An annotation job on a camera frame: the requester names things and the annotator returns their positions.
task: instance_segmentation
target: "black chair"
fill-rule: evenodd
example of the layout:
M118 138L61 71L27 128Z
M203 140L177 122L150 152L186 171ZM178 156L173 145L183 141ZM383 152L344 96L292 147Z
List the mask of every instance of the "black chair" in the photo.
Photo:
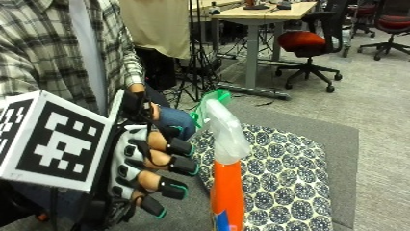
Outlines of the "black chair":
M410 1L380 0L374 25L376 29L391 35L390 39L387 42L362 45L358 52L360 53L364 47L375 47L378 50L374 55L375 61L379 61L382 53L387 55L392 48L410 55L410 46L392 42L394 36L410 34Z
M348 17L354 19L352 36L356 34L358 30L360 30L366 34L370 33L370 37L374 38L375 32L370 30L368 23L372 24L378 2L372 0L363 1L363 2L358 0L358 2L359 2L359 6L348 6L348 11L347 11Z
M342 75L339 70L327 67L312 65L314 56L339 52L343 47L342 40L342 23L347 12L348 0L328 0L322 12L314 12L304 15L302 20L308 24L310 32L292 31L286 32L278 37L279 45L287 52L292 52L296 57L307 58L306 64L299 65L280 65L276 68L276 76L282 75L283 69L296 69L296 72L287 78L284 88L290 89L290 80L300 74L304 74L304 79L308 74L314 73L324 82L327 82L326 92L334 92L331 81L322 75L320 71L335 73L334 80L340 80ZM315 33L315 21L322 22L323 34L322 38Z

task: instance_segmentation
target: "table leg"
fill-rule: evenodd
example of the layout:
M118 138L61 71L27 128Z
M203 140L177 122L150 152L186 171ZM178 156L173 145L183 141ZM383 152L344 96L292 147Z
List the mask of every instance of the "table leg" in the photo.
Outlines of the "table leg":
M218 51L219 51L219 21L214 18L210 21L210 31L211 31L211 40L213 40L213 50L215 54L218 54Z
M271 61L278 62L280 59L280 46L278 43L278 37L283 33L283 22L274 23L274 43L272 43L272 52L271 52Z
M201 20L199 23L201 23L201 41L202 41L202 43L205 43L206 42L206 23L205 23L205 20Z
M256 86L256 53L258 53L258 26L248 25L247 29L247 60L244 87L254 89Z

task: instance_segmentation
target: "cable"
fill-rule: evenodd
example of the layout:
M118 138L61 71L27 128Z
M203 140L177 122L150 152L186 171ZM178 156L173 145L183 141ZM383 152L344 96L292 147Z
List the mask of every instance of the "cable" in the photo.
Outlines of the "cable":
M53 231L57 231L55 227L57 198L58 198L58 189L57 187L50 187L50 226Z

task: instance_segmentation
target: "patterned cushion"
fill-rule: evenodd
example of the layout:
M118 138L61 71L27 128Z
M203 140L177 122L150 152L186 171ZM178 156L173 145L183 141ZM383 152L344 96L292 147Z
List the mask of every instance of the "patterned cushion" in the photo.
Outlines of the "patterned cushion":
M324 152L304 137L242 124L251 154L242 160L246 231L332 230ZM191 139L199 178L213 185L214 138L206 130Z

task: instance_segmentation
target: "spray bottle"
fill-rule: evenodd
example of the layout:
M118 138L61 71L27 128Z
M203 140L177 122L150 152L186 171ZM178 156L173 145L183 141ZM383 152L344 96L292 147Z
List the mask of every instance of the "spray bottle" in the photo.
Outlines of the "spray bottle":
M206 101L214 143L214 185L210 189L211 211L217 231L242 231L244 201L240 158L250 153L240 123L215 99Z

